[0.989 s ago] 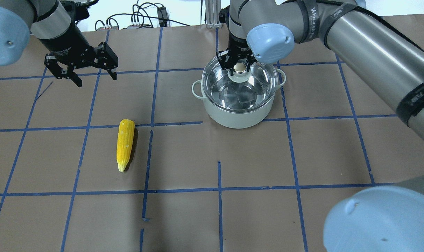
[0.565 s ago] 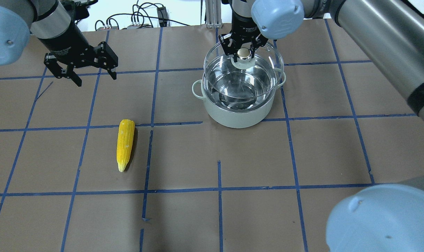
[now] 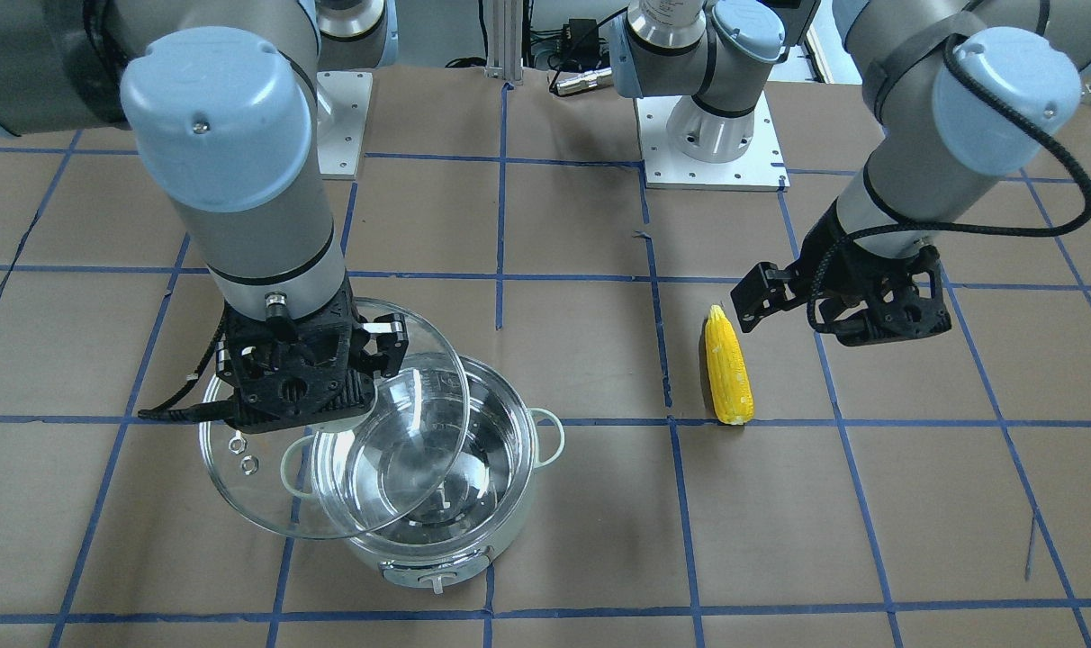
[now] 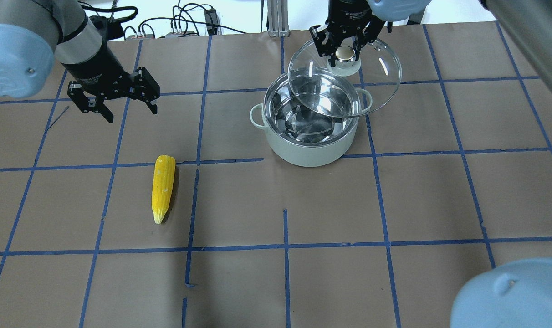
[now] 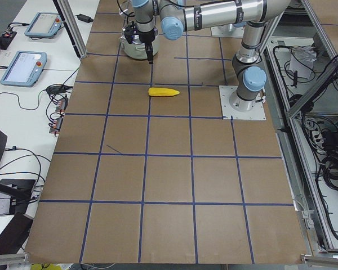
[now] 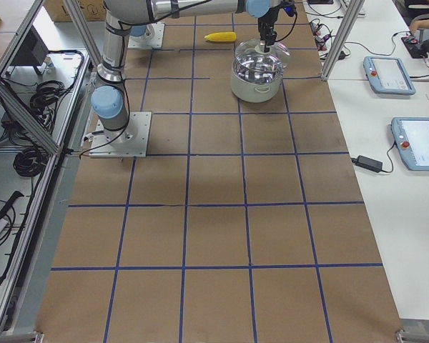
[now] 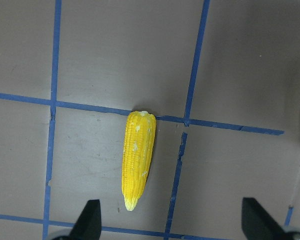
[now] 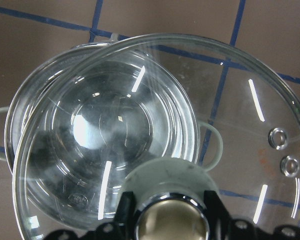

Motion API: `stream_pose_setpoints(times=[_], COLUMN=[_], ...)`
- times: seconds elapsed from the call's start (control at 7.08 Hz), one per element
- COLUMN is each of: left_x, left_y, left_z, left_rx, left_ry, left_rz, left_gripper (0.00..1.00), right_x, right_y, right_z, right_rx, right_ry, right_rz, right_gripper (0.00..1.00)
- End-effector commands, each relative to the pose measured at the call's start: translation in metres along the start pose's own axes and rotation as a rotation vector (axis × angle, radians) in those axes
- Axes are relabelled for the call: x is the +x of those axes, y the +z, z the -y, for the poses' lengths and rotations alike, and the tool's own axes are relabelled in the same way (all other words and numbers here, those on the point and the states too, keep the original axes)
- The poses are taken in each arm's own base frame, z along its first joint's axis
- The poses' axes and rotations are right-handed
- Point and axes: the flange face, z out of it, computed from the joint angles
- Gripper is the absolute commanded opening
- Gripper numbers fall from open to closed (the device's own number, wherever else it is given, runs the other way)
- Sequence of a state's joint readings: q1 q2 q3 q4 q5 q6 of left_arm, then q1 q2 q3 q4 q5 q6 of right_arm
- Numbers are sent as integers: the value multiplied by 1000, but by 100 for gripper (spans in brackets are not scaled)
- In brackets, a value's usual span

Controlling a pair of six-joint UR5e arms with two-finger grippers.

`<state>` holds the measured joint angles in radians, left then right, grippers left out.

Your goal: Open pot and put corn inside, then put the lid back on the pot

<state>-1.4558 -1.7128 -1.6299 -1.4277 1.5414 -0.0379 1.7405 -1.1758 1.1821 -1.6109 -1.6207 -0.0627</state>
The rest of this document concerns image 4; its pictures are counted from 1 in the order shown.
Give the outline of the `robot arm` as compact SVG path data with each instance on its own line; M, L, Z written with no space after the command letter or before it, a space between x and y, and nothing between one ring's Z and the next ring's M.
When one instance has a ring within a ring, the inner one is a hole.
M157 114L157 81L144 67L126 72L109 39L76 0L0 0L0 96L36 95L59 62L73 77L66 93L81 112L112 123L104 102L126 98Z

